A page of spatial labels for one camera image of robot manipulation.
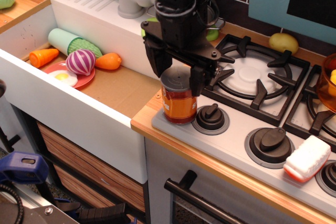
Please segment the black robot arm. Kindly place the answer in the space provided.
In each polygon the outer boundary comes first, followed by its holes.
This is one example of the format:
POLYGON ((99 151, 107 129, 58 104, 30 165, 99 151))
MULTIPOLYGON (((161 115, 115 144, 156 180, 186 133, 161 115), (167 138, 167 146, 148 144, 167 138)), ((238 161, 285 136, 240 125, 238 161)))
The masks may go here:
POLYGON ((143 22, 144 45, 153 72, 160 77, 176 59, 191 68, 192 95, 201 95, 218 75, 221 53, 207 40, 219 18, 215 0, 156 0, 156 22, 143 22))

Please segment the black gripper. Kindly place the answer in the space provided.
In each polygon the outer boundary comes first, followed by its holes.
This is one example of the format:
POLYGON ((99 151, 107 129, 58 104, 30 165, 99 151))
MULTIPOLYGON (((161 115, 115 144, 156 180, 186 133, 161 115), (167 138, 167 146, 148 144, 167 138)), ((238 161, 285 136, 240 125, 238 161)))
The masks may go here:
POLYGON ((157 11, 158 22, 144 21, 144 45, 147 58, 157 77, 176 59, 191 67, 190 89, 199 97, 218 78, 217 62, 221 54, 206 39, 207 8, 183 13, 157 11))

